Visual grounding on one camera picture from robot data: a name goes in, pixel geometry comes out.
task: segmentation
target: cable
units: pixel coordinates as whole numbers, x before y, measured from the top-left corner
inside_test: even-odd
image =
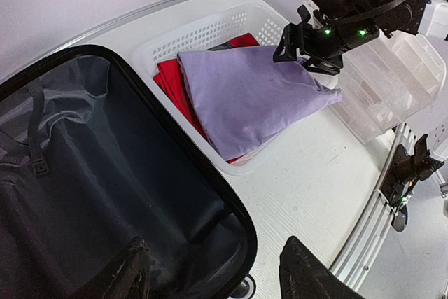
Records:
[[[387,4],[381,5],[380,7],[373,8],[372,10],[369,10],[367,12],[352,15],[351,17],[347,18],[341,18],[341,19],[326,19],[325,23],[329,25],[334,24],[351,24],[354,22],[360,22],[367,19],[372,19],[374,17],[377,17],[378,15],[384,14],[386,12],[392,11],[394,8],[398,7],[399,5],[405,3],[407,0],[394,0]]]
[[[407,196],[414,191],[415,185],[417,184],[418,181],[419,181],[419,178],[415,178],[414,180],[412,180],[409,183],[406,193],[397,201],[397,204],[398,204],[396,206],[397,207],[397,211],[400,211],[401,209],[403,209],[407,205],[407,202],[409,200],[407,200],[406,203],[403,200],[406,200]]]

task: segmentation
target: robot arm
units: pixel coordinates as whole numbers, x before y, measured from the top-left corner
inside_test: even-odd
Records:
[[[445,0],[312,0],[318,9],[297,10],[301,23],[285,27],[274,54],[275,62],[296,61],[297,50],[308,55],[308,71],[335,75],[342,55],[394,31],[448,40],[448,2]]]

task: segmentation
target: suitcase strap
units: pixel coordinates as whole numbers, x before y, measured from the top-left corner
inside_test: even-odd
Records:
[[[28,122],[28,145],[21,144],[0,131],[0,148],[8,153],[29,155],[35,175],[40,176],[50,171],[39,141],[39,124],[45,106],[45,97],[39,80],[28,83],[27,89],[33,99],[33,111]]]
[[[39,141],[39,124],[41,123],[45,97],[43,88],[39,80],[28,83],[27,89],[33,98],[33,112],[28,122],[28,147],[31,164],[35,175],[45,175],[50,172],[47,161],[43,157],[41,144]]]

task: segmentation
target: clear plastic bin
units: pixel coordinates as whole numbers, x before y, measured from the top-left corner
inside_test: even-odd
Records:
[[[331,109],[365,144],[432,104],[445,84],[446,65],[424,36],[381,35],[344,56]]]

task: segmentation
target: plastic storage container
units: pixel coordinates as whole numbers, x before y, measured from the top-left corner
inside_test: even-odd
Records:
[[[287,24],[285,18],[268,7],[246,4],[191,22],[146,42],[134,51],[131,63],[141,77],[153,78],[158,73],[157,64],[175,58],[179,51],[206,50],[245,33],[251,33],[260,45],[276,45]],[[316,77],[328,87],[333,88],[337,83],[337,77],[334,76]],[[280,134],[270,139],[260,148],[228,164],[167,99],[157,84],[153,81],[146,82],[210,161],[227,174],[243,175],[253,171],[270,156],[274,143],[281,137]]]
[[[421,35],[395,32],[344,56],[330,108],[365,144],[432,104],[445,84],[446,65]]]

